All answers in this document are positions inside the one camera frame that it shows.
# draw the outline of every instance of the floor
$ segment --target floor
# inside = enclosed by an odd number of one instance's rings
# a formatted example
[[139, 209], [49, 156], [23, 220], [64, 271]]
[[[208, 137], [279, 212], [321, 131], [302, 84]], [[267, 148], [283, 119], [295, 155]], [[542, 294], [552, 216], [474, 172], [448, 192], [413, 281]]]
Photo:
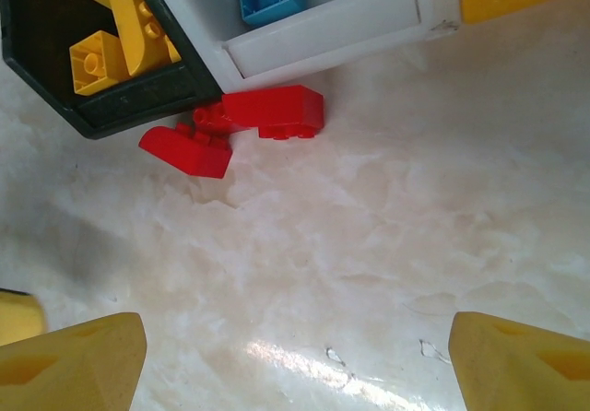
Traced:
[[590, 338], [590, 0], [308, 79], [312, 141], [224, 181], [81, 138], [0, 66], [0, 282], [52, 329], [137, 311], [134, 410], [462, 410], [457, 311]]

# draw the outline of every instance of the white plastic box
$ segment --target white plastic box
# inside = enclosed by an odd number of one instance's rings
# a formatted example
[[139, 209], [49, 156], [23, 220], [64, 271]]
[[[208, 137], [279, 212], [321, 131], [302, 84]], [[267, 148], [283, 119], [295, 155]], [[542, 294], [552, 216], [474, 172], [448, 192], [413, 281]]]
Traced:
[[240, 0], [164, 0], [226, 93], [262, 88], [455, 31], [459, 0], [308, 0], [260, 29]]

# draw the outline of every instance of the red building block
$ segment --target red building block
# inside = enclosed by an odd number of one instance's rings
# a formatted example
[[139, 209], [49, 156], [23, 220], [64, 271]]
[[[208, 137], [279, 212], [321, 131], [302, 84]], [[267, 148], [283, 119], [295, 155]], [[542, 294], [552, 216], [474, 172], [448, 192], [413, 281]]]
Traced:
[[139, 146], [191, 176], [222, 179], [230, 165], [231, 147], [226, 138], [208, 135], [185, 123], [176, 129], [155, 127]]
[[223, 96], [226, 117], [260, 137], [315, 137], [325, 125], [324, 97], [304, 86], [269, 88]]
[[215, 136], [229, 136], [247, 130], [228, 118], [221, 102], [197, 108], [193, 112], [193, 122], [197, 131]]

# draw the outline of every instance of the plastic container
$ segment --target plastic container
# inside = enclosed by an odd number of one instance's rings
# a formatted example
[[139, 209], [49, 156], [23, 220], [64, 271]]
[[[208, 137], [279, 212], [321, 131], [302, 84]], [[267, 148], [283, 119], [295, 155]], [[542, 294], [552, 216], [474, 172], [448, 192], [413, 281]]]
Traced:
[[[165, 16], [161, 3], [156, 6]], [[117, 35], [111, 10], [93, 0], [0, 0], [0, 11], [6, 63], [83, 136], [111, 135], [221, 96], [193, 49], [180, 50], [179, 63], [89, 97], [79, 96], [74, 92], [69, 47], [98, 30]], [[168, 17], [167, 27], [171, 25], [176, 26], [168, 33], [171, 41], [182, 46], [174, 38], [183, 33]]]
[[243, 22], [240, 0], [163, 1], [226, 93], [443, 36], [461, 24], [459, 0], [307, 0], [307, 10], [259, 29]]

